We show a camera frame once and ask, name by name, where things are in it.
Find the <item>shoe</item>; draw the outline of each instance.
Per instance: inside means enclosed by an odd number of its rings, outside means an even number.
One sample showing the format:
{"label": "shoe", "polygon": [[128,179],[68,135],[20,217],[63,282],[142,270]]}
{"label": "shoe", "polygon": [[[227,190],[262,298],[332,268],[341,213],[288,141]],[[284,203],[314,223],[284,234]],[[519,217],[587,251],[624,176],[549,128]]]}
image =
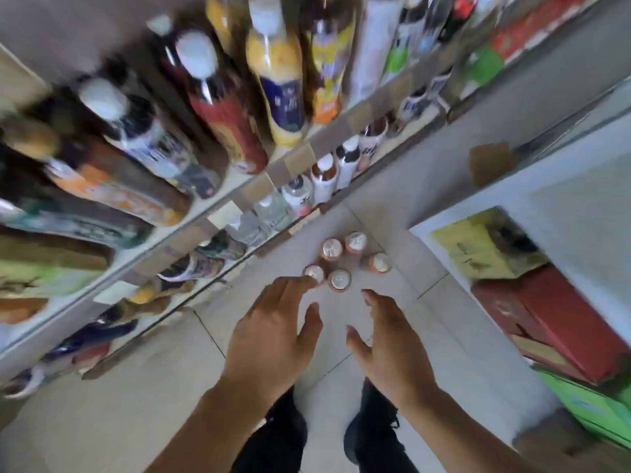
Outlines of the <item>shoe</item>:
{"label": "shoe", "polygon": [[403,448],[396,437],[399,428],[397,408],[366,378],[362,387],[362,403],[344,434],[344,454],[351,463],[358,465],[358,452],[366,451],[374,443],[394,441]]}
{"label": "shoe", "polygon": [[303,448],[307,444],[307,422],[293,401],[293,387],[272,405],[265,415],[265,421],[270,428],[280,428],[290,433],[293,439],[300,441]]}

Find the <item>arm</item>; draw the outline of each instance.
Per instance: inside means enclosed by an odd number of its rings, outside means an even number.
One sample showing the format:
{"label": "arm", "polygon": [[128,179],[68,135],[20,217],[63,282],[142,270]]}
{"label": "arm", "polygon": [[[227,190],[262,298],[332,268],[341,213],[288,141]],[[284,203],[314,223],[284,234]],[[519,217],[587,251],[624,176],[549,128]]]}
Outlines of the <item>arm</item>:
{"label": "arm", "polygon": [[309,364],[322,321],[311,304],[298,330],[298,307],[312,278],[278,278],[265,287],[232,334],[223,373],[145,473],[228,473],[274,402]]}
{"label": "arm", "polygon": [[372,348],[353,327],[346,344],[368,379],[406,417],[450,473],[532,473],[513,449],[494,437],[441,390],[420,338],[394,300],[363,291],[372,308]]}

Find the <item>hand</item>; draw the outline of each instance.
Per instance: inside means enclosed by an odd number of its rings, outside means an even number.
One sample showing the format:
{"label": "hand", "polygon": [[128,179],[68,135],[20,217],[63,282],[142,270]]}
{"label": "hand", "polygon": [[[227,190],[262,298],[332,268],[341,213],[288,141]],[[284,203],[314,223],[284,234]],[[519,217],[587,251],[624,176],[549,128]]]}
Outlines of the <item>hand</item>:
{"label": "hand", "polygon": [[298,307],[317,282],[311,277],[277,278],[239,320],[228,345],[219,383],[260,403],[263,415],[304,372],[322,331],[317,303],[312,303],[298,331]]}
{"label": "hand", "polygon": [[351,326],[346,346],[372,384],[397,408],[425,406],[440,393],[427,352],[391,297],[372,290],[362,294],[373,321],[372,348]]}

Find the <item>left hand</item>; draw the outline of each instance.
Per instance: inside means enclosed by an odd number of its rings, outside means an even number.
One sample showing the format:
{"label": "left hand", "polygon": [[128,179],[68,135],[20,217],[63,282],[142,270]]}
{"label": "left hand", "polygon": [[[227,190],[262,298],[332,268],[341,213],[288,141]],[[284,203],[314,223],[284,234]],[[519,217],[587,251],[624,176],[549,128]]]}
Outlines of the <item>left hand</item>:
{"label": "left hand", "polygon": [[263,289],[232,333],[220,383],[260,403],[263,414],[298,380],[313,357],[322,331],[319,306],[308,307],[300,334],[298,307],[316,285],[307,276],[277,278]]}

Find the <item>forearm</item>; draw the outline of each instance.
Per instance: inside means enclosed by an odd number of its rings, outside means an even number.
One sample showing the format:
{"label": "forearm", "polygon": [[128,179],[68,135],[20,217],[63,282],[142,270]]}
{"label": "forearm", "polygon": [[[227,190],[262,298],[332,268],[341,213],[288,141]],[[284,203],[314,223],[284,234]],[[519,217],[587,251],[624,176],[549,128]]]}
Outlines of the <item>forearm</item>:
{"label": "forearm", "polygon": [[429,402],[403,407],[401,413],[448,473],[534,473],[442,390]]}
{"label": "forearm", "polygon": [[228,473],[265,413],[247,389],[220,380],[145,473]]}

